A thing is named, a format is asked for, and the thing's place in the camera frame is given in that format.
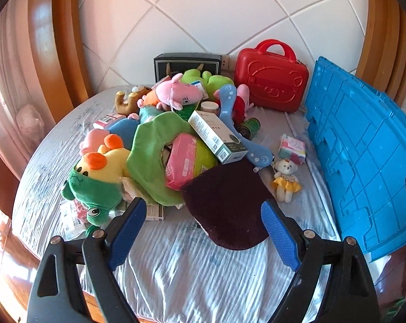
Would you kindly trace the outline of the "green plush toy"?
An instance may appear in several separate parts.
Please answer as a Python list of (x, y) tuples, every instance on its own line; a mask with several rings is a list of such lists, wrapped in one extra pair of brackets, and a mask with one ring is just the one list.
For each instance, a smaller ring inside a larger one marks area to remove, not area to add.
[(224, 85), (233, 85), (234, 81), (229, 77), (223, 75), (212, 75), (209, 71), (201, 72), (199, 69), (187, 70), (181, 79), (181, 82), (191, 84), (192, 82), (199, 81), (207, 92), (210, 100), (215, 100), (214, 93)]

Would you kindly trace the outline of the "dark purple cloth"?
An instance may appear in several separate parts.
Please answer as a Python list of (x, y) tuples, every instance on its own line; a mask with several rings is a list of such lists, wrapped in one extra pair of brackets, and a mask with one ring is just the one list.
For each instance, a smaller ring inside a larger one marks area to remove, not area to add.
[(247, 250), (268, 238), (262, 203), (272, 198), (246, 159), (218, 165), (181, 186), (191, 215), (219, 247)]

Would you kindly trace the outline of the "red toy suitcase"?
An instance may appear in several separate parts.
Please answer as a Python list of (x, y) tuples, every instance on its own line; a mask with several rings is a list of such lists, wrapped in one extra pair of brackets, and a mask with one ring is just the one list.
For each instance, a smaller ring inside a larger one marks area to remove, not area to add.
[(234, 82), (247, 85), (250, 101), (256, 106), (296, 112), (309, 79), (306, 65), (293, 49), (277, 39), (266, 39), (237, 56)]

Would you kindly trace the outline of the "black framed box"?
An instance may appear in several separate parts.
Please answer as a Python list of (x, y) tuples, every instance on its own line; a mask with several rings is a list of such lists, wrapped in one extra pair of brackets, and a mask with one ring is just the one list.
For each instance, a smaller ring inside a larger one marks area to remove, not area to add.
[(189, 69), (208, 71), (218, 75), (223, 57), (220, 54), (205, 52), (165, 52), (154, 57), (155, 81), (176, 73), (185, 73)]

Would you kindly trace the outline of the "brown bear plush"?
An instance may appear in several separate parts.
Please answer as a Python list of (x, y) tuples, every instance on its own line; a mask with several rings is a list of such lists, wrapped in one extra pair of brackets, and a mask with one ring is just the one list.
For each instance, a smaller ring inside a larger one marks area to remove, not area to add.
[(129, 94), (122, 90), (118, 91), (114, 100), (117, 113), (125, 116), (139, 114), (138, 101), (143, 99), (143, 96), (147, 95), (151, 90), (150, 87), (139, 85), (134, 86)]

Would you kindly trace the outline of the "pink pig plush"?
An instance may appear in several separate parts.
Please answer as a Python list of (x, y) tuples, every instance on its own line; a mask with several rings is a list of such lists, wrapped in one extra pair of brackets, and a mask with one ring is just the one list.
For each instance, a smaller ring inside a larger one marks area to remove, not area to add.
[(181, 111), (186, 105), (197, 104), (202, 100), (203, 93), (197, 86), (182, 82), (182, 77), (183, 74), (179, 73), (160, 82), (137, 101), (138, 108), (154, 106), (157, 110)]

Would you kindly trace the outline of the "pink wipes pack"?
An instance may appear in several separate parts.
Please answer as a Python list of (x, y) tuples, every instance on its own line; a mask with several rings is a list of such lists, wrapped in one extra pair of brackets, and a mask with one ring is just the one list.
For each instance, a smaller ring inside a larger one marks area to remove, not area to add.
[(166, 164), (166, 186), (179, 191), (180, 187), (194, 178), (196, 162), (196, 137), (180, 134), (171, 145), (171, 153)]

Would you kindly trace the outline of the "wooden door frame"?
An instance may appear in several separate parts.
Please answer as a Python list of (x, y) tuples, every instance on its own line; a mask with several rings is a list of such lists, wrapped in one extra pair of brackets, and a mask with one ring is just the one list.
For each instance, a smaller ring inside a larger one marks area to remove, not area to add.
[(397, 0), (368, 0), (356, 76), (398, 106), (406, 99), (406, 12)]

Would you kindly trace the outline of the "green bottle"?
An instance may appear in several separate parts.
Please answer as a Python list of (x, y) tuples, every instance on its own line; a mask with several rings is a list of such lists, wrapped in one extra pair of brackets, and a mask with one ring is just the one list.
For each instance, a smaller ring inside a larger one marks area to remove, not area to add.
[(245, 139), (252, 140), (261, 129), (261, 123), (255, 117), (245, 120), (237, 127), (237, 132)]

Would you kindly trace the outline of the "blue plastic crate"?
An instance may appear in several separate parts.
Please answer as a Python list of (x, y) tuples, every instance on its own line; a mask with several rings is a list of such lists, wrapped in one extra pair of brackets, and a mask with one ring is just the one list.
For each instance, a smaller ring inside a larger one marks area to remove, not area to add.
[(405, 113), (324, 57), (305, 106), (341, 237), (354, 237), (372, 260), (406, 245)]

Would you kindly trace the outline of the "white green medicine box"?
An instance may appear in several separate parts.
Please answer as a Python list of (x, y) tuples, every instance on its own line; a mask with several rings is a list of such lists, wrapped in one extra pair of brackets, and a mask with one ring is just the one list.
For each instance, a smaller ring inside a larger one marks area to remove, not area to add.
[(188, 122), (220, 163), (237, 162), (248, 153), (240, 139), (216, 114), (194, 111)]

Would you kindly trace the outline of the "green frog duck plush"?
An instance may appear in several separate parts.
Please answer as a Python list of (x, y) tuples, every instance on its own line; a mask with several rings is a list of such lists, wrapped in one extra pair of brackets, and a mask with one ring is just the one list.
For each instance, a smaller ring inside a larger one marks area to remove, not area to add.
[(109, 212), (123, 200), (123, 178), (129, 177), (131, 151), (116, 134), (107, 135), (96, 152), (88, 152), (72, 168), (62, 187), (62, 196), (87, 207), (87, 220), (101, 226)]

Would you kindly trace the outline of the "pink curtain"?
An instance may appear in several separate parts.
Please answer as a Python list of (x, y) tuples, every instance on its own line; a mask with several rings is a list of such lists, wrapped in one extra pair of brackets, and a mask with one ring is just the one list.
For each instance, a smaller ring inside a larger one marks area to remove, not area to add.
[(30, 48), (28, 0), (0, 12), (0, 158), (17, 179), (55, 126)]

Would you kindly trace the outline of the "small bear doll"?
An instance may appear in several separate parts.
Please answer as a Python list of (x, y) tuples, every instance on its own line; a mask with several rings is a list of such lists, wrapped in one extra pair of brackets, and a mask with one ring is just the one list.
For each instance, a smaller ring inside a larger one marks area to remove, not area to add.
[(279, 202), (290, 203), (293, 195), (301, 190), (298, 178), (295, 176), (298, 166), (289, 159), (282, 159), (275, 163), (275, 175), (272, 186)]

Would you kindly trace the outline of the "pastel tissue pack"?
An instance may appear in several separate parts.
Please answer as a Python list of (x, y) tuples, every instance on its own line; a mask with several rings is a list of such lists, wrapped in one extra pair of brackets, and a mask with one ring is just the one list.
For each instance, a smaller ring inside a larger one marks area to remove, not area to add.
[(306, 146), (301, 140), (283, 134), (280, 138), (278, 156), (282, 159), (293, 161), (297, 165), (302, 165), (306, 160)]

